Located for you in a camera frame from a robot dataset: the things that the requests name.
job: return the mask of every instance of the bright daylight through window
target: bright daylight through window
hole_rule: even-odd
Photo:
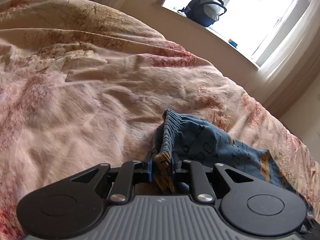
[[[177,11],[182,9],[191,0],[165,0],[163,6]],[[294,11],[294,7],[298,0],[223,0],[227,8],[227,13],[220,17],[209,28],[223,36],[232,39],[238,44],[241,52],[249,56],[254,61],[258,61],[259,57],[268,49],[268,55],[263,56],[263,61],[270,56],[272,51],[279,45],[273,45],[268,48],[271,41],[279,33],[286,19]],[[291,23],[290,29],[282,30],[282,39],[292,29],[297,20],[302,16],[304,10],[298,13],[296,21]]]

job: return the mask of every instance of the pink floral bedding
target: pink floral bedding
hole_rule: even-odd
[[[23,235],[15,208],[28,192],[97,163],[143,159],[166,108],[268,148],[319,221],[319,165],[307,147],[208,61],[91,1],[9,0],[0,4],[0,239]]]

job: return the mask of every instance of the black backpack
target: black backpack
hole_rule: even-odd
[[[178,12],[183,12],[189,19],[195,21],[196,23],[199,23],[204,27],[208,27],[214,22],[218,21],[219,16],[221,16],[222,14],[225,14],[227,11],[227,9],[224,7],[223,1],[222,0],[217,0],[217,1],[218,2],[215,2],[215,1],[201,2],[201,0],[192,0],[190,3],[188,3],[188,5],[185,8],[178,10]],[[208,4],[215,4],[224,9],[223,13],[217,15],[218,19],[213,19],[212,17],[208,16],[205,13],[204,6]]]

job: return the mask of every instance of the backpack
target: backpack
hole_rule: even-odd
[[[222,0],[192,0],[186,7],[178,10],[178,12],[185,13],[189,19],[204,27],[218,21],[219,17],[226,11]]]

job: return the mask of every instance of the triangular cutout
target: triangular cutout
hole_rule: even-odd
[[[89,171],[85,174],[81,174],[80,176],[72,179],[71,181],[81,182],[81,183],[89,183],[93,179],[93,177],[98,173],[98,171],[99,171],[99,169]]]
[[[229,177],[235,182],[235,183],[243,183],[243,182],[251,182],[253,179],[250,179],[242,174],[239,174],[236,171],[227,169],[225,170],[226,173],[229,175]]]

